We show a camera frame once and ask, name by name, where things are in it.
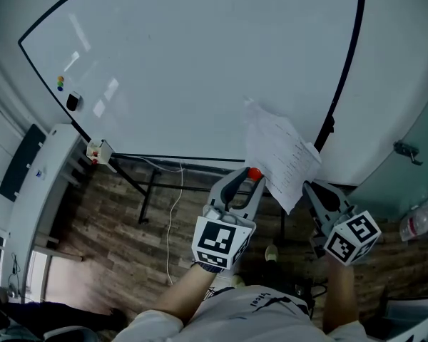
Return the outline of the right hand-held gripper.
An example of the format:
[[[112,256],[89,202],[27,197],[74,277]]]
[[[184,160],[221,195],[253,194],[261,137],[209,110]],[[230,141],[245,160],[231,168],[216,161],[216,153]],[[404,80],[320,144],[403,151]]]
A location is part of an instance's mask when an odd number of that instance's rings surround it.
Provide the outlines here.
[[[349,266],[379,239],[381,230],[371,214],[363,211],[354,215],[354,206],[339,188],[319,180],[305,181],[302,196],[317,227],[310,237],[317,258],[329,254]],[[324,223],[335,223],[327,236],[321,231]]]

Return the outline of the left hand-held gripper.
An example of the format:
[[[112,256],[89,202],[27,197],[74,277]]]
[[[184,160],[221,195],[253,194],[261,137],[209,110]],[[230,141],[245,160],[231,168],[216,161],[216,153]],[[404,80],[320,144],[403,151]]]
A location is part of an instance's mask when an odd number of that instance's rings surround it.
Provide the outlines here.
[[[203,266],[230,270],[249,245],[256,230],[253,220],[266,184],[262,176],[245,203],[233,206],[232,201],[248,178],[249,169],[243,167],[230,172],[211,188],[203,214],[197,218],[192,241],[193,257]]]

